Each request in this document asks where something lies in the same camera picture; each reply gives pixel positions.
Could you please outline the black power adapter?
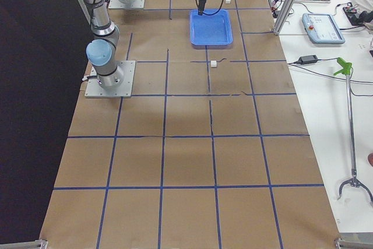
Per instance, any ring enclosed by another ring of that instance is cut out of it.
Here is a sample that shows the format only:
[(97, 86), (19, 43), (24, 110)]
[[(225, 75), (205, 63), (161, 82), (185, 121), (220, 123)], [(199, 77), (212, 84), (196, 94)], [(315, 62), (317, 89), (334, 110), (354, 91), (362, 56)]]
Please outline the black power adapter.
[(318, 57), (316, 55), (305, 55), (299, 57), (297, 63), (300, 65), (314, 64), (318, 62)]

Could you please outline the green handled reacher grabber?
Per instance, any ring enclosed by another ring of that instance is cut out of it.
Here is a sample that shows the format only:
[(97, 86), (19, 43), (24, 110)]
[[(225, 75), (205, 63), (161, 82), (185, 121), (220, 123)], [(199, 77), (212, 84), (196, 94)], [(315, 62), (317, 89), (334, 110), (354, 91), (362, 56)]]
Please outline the green handled reacher grabber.
[(334, 73), (334, 75), (342, 74), (346, 78), (346, 94), (347, 94), (347, 112), (349, 118), (349, 133), (350, 133), (350, 157), (351, 157), (351, 178), (343, 181), (338, 190), (340, 199), (342, 197), (343, 188), (347, 184), (353, 188), (362, 188), (364, 189), (370, 199), (370, 205), (372, 205), (372, 192), (370, 189), (363, 184), (357, 178), (357, 165), (356, 165), (356, 149), (355, 149), (355, 140), (354, 140), (354, 124), (353, 124), (353, 106), (352, 106), (352, 99), (351, 99), (351, 70), (352, 70), (352, 63), (346, 62), (343, 58), (337, 57), (337, 63), (340, 65), (341, 69)]

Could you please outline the blue plastic tray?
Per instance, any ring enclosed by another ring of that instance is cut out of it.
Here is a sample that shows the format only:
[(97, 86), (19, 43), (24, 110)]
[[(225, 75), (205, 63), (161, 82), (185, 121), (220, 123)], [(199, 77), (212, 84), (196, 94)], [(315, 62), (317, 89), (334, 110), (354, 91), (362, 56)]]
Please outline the blue plastic tray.
[(189, 12), (190, 42), (195, 48), (222, 49), (233, 43), (229, 12), (225, 9), (217, 14), (198, 15), (198, 10)]

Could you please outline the teach pendant tablet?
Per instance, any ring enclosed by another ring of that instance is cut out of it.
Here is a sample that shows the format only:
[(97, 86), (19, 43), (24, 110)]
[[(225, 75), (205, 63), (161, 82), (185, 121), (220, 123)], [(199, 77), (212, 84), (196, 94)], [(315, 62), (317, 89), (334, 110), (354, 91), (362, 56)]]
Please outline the teach pendant tablet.
[(342, 31), (330, 14), (304, 13), (301, 20), (313, 44), (320, 46), (342, 45), (346, 42)]

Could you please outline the brown paper table cover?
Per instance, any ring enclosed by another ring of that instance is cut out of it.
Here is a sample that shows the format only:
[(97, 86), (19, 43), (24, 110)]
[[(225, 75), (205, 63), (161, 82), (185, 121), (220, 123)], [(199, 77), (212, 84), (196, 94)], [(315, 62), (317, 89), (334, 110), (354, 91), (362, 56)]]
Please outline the brown paper table cover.
[[(40, 237), (49, 248), (333, 248), (339, 235), (267, 0), (226, 4), (195, 48), (194, 0), (114, 10), (128, 99), (79, 93)], [(211, 60), (217, 68), (211, 68)]]

